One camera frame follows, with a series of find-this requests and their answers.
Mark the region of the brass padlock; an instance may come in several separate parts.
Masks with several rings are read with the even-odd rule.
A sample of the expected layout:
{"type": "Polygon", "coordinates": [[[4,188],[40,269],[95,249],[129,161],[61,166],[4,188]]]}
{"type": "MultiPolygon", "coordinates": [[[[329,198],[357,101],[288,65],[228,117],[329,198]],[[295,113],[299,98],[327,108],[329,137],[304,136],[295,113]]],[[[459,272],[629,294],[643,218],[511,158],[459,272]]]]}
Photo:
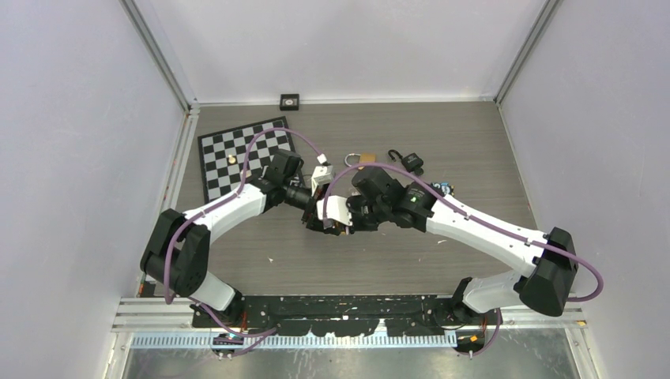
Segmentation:
{"type": "Polygon", "coordinates": [[[344,165],[351,167],[358,163],[374,163],[376,160],[377,156],[374,153],[349,153],[344,158],[344,165]]]}

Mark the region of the black Kaijing padlock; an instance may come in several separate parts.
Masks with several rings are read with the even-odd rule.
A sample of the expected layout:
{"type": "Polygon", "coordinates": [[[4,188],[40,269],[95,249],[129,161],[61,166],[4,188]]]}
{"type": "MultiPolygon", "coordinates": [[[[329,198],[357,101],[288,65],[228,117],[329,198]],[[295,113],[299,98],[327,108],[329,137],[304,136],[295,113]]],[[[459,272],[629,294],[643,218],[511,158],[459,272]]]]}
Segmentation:
{"type": "Polygon", "coordinates": [[[409,173],[413,173],[416,167],[423,168],[424,165],[424,161],[414,152],[403,156],[398,150],[390,149],[387,152],[387,155],[393,162],[399,161],[403,168],[409,173]]]}

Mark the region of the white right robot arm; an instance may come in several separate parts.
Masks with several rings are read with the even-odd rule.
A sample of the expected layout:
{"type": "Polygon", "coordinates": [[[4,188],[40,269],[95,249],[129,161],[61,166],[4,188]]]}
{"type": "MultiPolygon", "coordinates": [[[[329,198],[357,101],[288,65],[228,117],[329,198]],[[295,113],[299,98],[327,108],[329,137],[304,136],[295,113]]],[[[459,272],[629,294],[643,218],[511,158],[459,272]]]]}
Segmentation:
{"type": "Polygon", "coordinates": [[[406,186],[381,167],[364,167],[352,178],[359,196],[349,209],[354,228],[374,230],[390,222],[400,228],[441,235],[464,243],[510,267],[488,278],[466,277],[451,300],[451,313],[471,324],[494,308],[524,305],[558,317],[568,301],[578,263],[571,234],[559,227],[532,231],[472,209],[412,182],[406,186]]]}

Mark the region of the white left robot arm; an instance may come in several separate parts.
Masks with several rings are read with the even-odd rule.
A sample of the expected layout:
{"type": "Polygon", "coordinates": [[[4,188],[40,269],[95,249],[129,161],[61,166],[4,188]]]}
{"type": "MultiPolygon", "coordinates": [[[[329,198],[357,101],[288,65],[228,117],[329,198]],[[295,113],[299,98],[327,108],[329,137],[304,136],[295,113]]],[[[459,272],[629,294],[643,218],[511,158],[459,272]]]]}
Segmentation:
{"type": "Polygon", "coordinates": [[[243,314],[242,294],[209,272],[210,246],[243,221],[282,203],[305,209],[310,190],[292,184],[302,165],[297,153],[280,149],[262,174],[251,175],[226,196],[185,213],[171,208],[161,212],[141,270],[167,290],[206,304],[224,327],[236,325],[243,314]]]}

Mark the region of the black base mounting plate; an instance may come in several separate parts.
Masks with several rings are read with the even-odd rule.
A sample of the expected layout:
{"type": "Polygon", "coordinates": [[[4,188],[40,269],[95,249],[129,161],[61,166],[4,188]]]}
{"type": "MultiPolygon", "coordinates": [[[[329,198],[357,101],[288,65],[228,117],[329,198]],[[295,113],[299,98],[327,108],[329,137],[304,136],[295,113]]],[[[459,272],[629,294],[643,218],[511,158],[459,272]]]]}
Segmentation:
{"type": "Polygon", "coordinates": [[[437,336],[502,324],[500,313],[476,313],[445,295],[237,295],[223,311],[191,305],[195,328],[241,328],[254,337],[437,336]]]}

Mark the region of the black white chessboard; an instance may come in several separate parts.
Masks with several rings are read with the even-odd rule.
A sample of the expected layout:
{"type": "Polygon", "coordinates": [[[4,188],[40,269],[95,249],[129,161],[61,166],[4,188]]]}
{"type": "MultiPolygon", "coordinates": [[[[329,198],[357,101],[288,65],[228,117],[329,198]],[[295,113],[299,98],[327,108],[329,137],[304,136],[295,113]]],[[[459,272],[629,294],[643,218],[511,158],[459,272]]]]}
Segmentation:
{"type": "Polygon", "coordinates": [[[292,136],[284,132],[283,128],[288,128],[288,121],[285,117],[279,117],[200,136],[198,153],[205,202],[209,203],[235,190],[246,161],[250,174],[261,174],[277,150],[294,152],[292,136]],[[261,131],[266,133],[258,138],[246,159],[249,143],[261,131]],[[236,157],[235,164],[228,163],[229,155],[236,157]]]}

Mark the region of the small black square box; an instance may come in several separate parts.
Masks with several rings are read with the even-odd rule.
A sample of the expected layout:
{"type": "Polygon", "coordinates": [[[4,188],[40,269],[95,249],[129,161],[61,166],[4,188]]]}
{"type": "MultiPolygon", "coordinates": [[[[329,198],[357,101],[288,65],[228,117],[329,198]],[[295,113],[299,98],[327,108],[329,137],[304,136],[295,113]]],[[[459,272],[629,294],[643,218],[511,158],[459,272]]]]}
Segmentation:
{"type": "Polygon", "coordinates": [[[300,101],[299,94],[281,94],[279,109],[281,111],[297,111],[300,101]]]}

